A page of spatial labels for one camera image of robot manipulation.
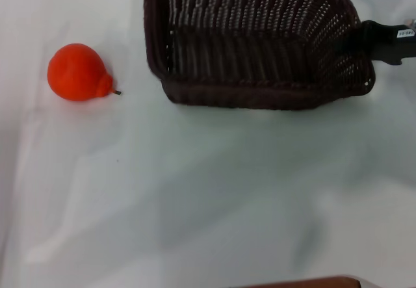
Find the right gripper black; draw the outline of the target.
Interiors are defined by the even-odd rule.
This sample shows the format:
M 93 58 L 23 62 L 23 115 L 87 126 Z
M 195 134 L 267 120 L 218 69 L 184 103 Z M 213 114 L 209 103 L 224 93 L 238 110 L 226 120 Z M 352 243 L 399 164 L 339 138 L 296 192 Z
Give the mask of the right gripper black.
M 381 25 L 364 21 L 334 43 L 338 55 L 366 53 L 371 60 L 399 66 L 403 59 L 415 58 L 415 31 L 405 25 Z

